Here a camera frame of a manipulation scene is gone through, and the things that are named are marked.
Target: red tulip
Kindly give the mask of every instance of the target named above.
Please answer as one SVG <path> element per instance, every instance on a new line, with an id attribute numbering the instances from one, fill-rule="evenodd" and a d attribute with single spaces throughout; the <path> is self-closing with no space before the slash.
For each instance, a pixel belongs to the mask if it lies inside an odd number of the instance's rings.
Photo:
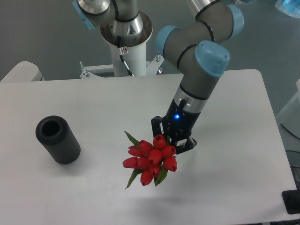
<path id="1" fill-rule="evenodd" d="M 148 159 L 146 157 L 139 158 L 137 160 L 137 168 L 140 170 L 148 170 L 149 169 Z"/>
<path id="2" fill-rule="evenodd" d="M 175 172 L 177 170 L 177 161 L 174 157 L 166 158 L 164 161 L 164 167 L 169 170 Z"/>
<path id="3" fill-rule="evenodd" d="M 159 175 L 161 168 L 162 168 L 161 164 L 157 164 L 155 166 L 151 166 L 149 168 L 149 172 L 153 177 L 157 177 Z"/>
<path id="4" fill-rule="evenodd" d="M 150 151 L 152 150 L 152 144 L 145 140 L 141 140 L 139 142 L 139 148 L 140 148 L 140 151 L 142 152 L 142 154 L 147 156 L 147 155 L 149 155 Z"/>
<path id="5" fill-rule="evenodd" d="M 167 145 L 161 151 L 161 153 L 163 154 L 163 158 L 169 158 L 169 157 L 172 157 L 176 153 L 176 149 L 172 145 Z"/>
<path id="6" fill-rule="evenodd" d="M 153 180 L 153 176 L 151 175 L 149 170 L 145 170 L 144 172 L 142 172 L 141 183 L 143 186 L 150 184 L 152 180 Z"/>
<path id="7" fill-rule="evenodd" d="M 163 149 L 167 144 L 163 135 L 156 135 L 153 139 L 153 145 L 156 149 Z"/>
<path id="8" fill-rule="evenodd" d="M 163 154 L 161 153 L 161 150 L 153 149 L 148 156 L 149 164 L 156 165 L 160 163 L 160 161 L 163 159 Z"/>
<path id="9" fill-rule="evenodd" d="M 128 147 L 128 153 L 132 156 L 142 157 L 144 156 L 140 150 L 138 150 L 135 146 Z"/>
<path id="10" fill-rule="evenodd" d="M 137 160 L 138 160 L 137 157 L 131 157 L 131 158 L 125 159 L 125 160 L 123 161 L 123 166 L 124 166 L 125 168 L 133 168 L 133 169 L 136 169 L 136 167 L 137 167 Z"/>

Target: cylinder opening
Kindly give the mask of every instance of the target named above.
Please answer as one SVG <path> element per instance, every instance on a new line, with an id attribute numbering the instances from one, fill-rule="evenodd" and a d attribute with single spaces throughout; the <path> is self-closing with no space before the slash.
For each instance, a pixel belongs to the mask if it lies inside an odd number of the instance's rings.
<path id="1" fill-rule="evenodd" d="M 42 126 L 42 134 L 45 136 L 54 136 L 60 130 L 60 124 L 57 121 L 49 120 Z"/>

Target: metal bracket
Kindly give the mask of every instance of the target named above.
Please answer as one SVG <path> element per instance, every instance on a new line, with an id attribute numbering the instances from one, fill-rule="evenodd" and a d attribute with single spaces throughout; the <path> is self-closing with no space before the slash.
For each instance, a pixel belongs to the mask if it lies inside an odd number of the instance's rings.
<path id="1" fill-rule="evenodd" d="M 147 61 L 147 76 L 154 76 L 159 75 L 163 73 L 163 69 L 160 67 L 161 64 L 164 62 L 164 57 L 161 55 L 157 55 L 153 61 Z M 104 76 L 99 76 L 98 74 L 106 74 L 106 73 L 113 73 L 113 65 L 101 65 L 101 66 L 89 66 L 85 67 L 83 65 L 83 62 L 80 61 L 80 67 L 81 67 L 81 74 L 80 78 L 87 79 L 87 78 L 102 78 Z M 87 77 L 86 74 L 83 74 L 84 71 L 87 70 L 90 74 L 90 77 Z"/>

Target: black cylindrical vase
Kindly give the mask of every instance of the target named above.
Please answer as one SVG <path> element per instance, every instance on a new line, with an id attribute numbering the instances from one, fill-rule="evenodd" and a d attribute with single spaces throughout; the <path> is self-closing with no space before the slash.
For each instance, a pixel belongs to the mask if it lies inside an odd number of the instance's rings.
<path id="1" fill-rule="evenodd" d="M 59 116 L 48 116 L 42 119 L 37 125 L 36 136 L 60 164 L 72 163 L 80 154 L 78 141 L 68 123 Z"/>

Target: tulip bouquet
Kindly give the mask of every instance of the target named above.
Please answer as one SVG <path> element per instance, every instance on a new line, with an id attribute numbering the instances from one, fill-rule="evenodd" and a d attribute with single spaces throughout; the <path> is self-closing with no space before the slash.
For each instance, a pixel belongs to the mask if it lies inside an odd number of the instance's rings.
<path id="1" fill-rule="evenodd" d="M 163 135 L 157 135 L 154 137 L 152 145 L 145 140 L 136 140 L 126 131 L 125 133 L 133 144 L 128 151 L 133 157 L 125 159 L 123 166 L 134 169 L 126 188 L 139 174 L 141 174 L 143 186 L 150 184 L 153 179 L 155 186 L 157 186 L 167 177 L 168 171 L 177 170 L 174 156 L 176 149 L 170 145 L 170 137 L 165 138 Z"/>

